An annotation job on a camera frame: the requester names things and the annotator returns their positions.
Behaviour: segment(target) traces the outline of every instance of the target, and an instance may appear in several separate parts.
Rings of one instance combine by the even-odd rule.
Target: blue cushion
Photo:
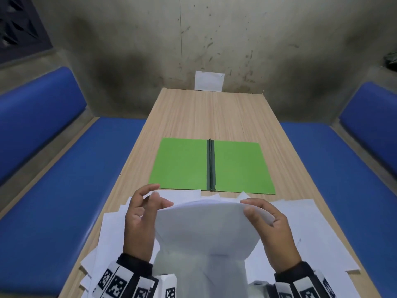
[[[0,292],[61,292],[144,123],[100,118],[0,220]]]
[[[281,124],[382,297],[397,292],[397,197],[327,125]]]
[[[397,175],[397,95],[374,83],[360,87],[341,124]]]
[[[86,106],[62,67],[0,97],[0,185]]]

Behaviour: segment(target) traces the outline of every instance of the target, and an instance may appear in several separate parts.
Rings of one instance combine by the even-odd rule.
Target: person's left hand
[[[148,184],[139,188],[132,196],[126,213],[123,252],[147,262],[153,253],[157,210],[173,205],[173,202],[160,197],[158,192],[143,199],[144,195],[159,188],[160,184]]]

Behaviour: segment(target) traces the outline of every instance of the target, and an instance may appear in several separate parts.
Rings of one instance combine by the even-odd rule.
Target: wood grain
[[[258,142],[276,195],[250,196],[268,201],[314,199],[361,267],[361,273],[350,275],[361,297],[380,297],[263,95],[164,88],[59,298],[79,297],[82,294],[79,283],[84,274],[79,270],[79,263],[98,243],[103,213],[117,211],[136,189],[148,183],[163,137]],[[221,195],[236,197],[238,194]]]

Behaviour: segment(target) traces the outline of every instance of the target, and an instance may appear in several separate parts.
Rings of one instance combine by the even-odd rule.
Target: hand
[[[284,214],[262,199],[246,199],[241,203],[260,207],[274,216],[273,226],[269,226],[254,207],[247,206],[244,209],[245,216],[258,231],[265,247],[266,256],[276,273],[284,272],[302,261]]]
[[[153,192],[143,199],[149,191],[159,188],[160,184],[149,184],[139,188],[132,196],[126,213],[123,252],[147,262],[153,253],[157,210],[173,205],[173,202],[160,197],[158,192]]]

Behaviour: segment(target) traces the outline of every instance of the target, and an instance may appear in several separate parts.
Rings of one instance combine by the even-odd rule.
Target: person's right hand
[[[247,206],[244,209],[245,216],[258,231],[266,256],[276,273],[284,272],[302,261],[284,214],[262,199],[246,199],[241,203],[260,207],[274,216],[273,226],[270,226],[265,223],[254,207]]]

